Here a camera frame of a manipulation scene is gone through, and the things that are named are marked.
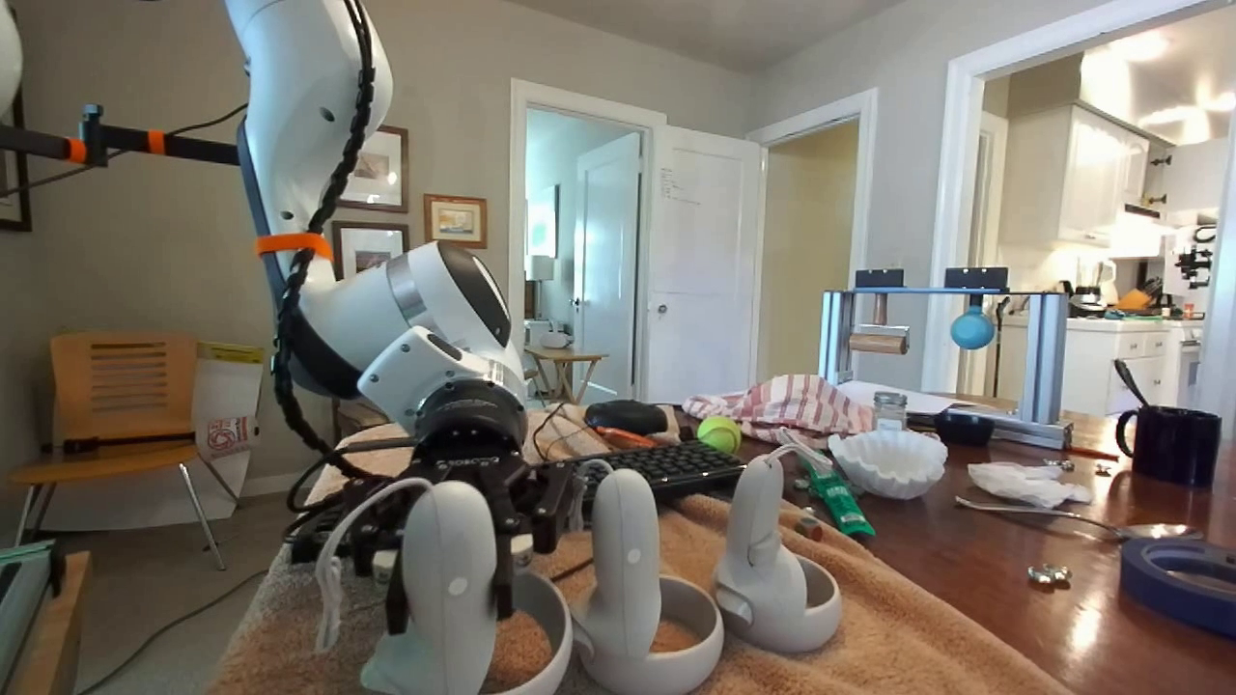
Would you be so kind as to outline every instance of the dark blue mug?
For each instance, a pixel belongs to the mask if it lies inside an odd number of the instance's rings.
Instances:
[[[1222,451],[1222,418],[1169,405],[1123,409],[1116,418],[1116,445],[1134,474],[1210,485]]]

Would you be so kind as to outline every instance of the picture frame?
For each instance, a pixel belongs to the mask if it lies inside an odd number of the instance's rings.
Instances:
[[[384,267],[408,249],[408,229],[406,223],[384,223],[384,221],[335,221],[335,274],[353,276],[372,267]]]
[[[424,194],[424,238],[487,247],[487,199],[483,196],[451,196]]]
[[[13,100],[0,128],[23,128],[23,97]],[[32,160],[23,150],[0,150],[0,231],[32,231]]]
[[[339,209],[408,209],[408,132],[384,124],[357,155]]]

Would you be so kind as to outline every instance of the white bowl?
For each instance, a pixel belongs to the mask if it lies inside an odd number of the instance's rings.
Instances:
[[[856,433],[827,438],[855,489],[919,499],[941,477],[948,445],[925,433]]]

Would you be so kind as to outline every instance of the kitchen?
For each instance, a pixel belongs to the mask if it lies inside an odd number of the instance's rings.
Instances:
[[[1196,346],[1230,159],[1236,6],[1207,11],[986,90],[977,261],[1017,290],[1068,290],[1068,414],[1119,414],[1196,393]],[[999,341],[983,388],[1017,397],[1022,314],[992,310]]]

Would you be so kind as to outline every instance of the pink cloth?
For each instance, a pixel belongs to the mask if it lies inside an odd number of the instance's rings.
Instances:
[[[871,433],[878,414],[863,401],[849,401],[838,386],[827,386],[818,374],[775,374],[748,388],[702,393],[685,401],[695,418],[735,418],[752,438],[786,438],[786,433],[802,433],[824,445],[827,436]]]

